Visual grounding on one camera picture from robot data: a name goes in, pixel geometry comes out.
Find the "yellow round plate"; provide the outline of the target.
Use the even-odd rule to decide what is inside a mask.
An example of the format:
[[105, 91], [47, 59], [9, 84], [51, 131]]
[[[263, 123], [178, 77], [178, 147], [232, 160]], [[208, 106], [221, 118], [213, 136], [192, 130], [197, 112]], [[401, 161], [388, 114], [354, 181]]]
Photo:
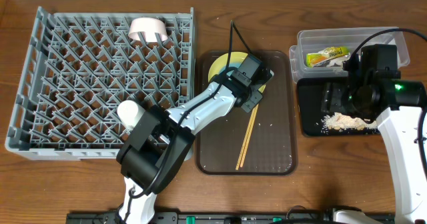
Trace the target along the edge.
[[[218, 57], [209, 68], [208, 71], [208, 88], [207, 90], [216, 95], [224, 94], [230, 95], [234, 99], [236, 97], [232, 92], [232, 82], [230, 81], [230, 75], [232, 72], [237, 69], [243, 60], [247, 57], [249, 53], [244, 52], [231, 52], [230, 55], [223, 54]], [[260, 88], [260, 91], [264, 92], [266, 86]]]

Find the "white wrapper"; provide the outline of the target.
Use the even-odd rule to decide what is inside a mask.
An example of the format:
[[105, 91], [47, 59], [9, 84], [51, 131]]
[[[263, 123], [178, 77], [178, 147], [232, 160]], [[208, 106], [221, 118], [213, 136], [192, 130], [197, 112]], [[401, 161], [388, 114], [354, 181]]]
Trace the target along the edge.
[[326, 64], [326, 67], [343, 67], [344, 62], [346, 62], [350, 57], [349, 56], [343, 56], [343, 57], [337, 57], [335, 59], [331, 59]]

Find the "rice and peanut scraps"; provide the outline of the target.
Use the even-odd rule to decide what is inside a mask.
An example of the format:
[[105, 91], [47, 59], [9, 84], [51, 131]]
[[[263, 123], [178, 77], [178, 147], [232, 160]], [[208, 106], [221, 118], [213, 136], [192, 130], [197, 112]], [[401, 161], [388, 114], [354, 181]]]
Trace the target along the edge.
[[334, 113], [333, 115], [325, 115], [322, 119], [322, 128], [324, 130], [357, 130], [364, 131], [369, 129], [377, 129], [377, 123], [374, 121], [371, 124], [367, 124], [361, 118], [352, 118], [341, 113]]

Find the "orange green snack wrapper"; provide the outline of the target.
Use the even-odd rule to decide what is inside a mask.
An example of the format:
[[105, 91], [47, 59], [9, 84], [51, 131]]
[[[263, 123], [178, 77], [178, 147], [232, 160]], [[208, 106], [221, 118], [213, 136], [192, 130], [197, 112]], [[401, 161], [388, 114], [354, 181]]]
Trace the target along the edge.
[[350, 54], [350, 50], [347, 47], [327, 47], [317, 53], [308, 53], [306, 55], [306, 65], [312, 68], [326, 67], [329, 60], [350, 56]]

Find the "pink bowl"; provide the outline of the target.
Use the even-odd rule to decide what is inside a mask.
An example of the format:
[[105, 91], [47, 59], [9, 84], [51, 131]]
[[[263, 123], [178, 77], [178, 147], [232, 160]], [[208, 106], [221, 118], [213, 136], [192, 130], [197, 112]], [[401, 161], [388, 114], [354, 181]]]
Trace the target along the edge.
[[146, 42], [157, 42], [157, 34], [162, 42], [168, 39], [165, 23], [152, 17], [140, 17], [131, 22], [128, 37], [140, 41], [139, 34]]

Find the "translucent white cup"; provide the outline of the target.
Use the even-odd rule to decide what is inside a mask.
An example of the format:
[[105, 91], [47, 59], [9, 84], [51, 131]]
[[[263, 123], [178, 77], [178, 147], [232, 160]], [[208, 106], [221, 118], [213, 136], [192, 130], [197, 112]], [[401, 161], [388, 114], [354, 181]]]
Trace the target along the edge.
[[121, 123], [129, 130], [133, 130], [144, 113], [145, 109], [132, 100], [123, 101], [117, 108], [117, 114]]

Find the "light blue bowl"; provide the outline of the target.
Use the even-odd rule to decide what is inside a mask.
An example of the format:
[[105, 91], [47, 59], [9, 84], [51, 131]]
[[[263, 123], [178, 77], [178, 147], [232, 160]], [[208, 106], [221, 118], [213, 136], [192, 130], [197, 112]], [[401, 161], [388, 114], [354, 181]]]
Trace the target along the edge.
[[263, 85], [273, 75], [274, 73], [261, 61], [248, 57], [233, 71], [231, 78], [247, 87], [250, 85]]

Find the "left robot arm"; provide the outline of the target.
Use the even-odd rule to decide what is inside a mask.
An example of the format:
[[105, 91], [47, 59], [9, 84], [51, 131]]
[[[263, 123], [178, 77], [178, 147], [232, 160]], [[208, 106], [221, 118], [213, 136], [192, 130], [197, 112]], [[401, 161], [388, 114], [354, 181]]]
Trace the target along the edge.
[[120, 103], [117, 114], [131, 133], [116, 156], [126, 187], [116, 223], [149, 223], [157, 194], [190, 158], [195, 136], [235, 107], [256, 108], [273, 76], [255, 55], [233, 52], [214, 61], [206, 89], [183, 105], [144, 109], [135, 101]]

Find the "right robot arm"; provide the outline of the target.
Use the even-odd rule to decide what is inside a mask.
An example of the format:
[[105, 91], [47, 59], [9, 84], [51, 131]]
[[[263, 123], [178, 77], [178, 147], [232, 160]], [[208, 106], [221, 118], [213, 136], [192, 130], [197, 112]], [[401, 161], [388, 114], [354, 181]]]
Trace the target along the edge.
[[345, 82], [324, 86], [321, 110], [376, 122], [394, 186], [396, 223], [426, 222], [426, 88], [405, 81], [395, 45], [357, 48], [344, 62]]

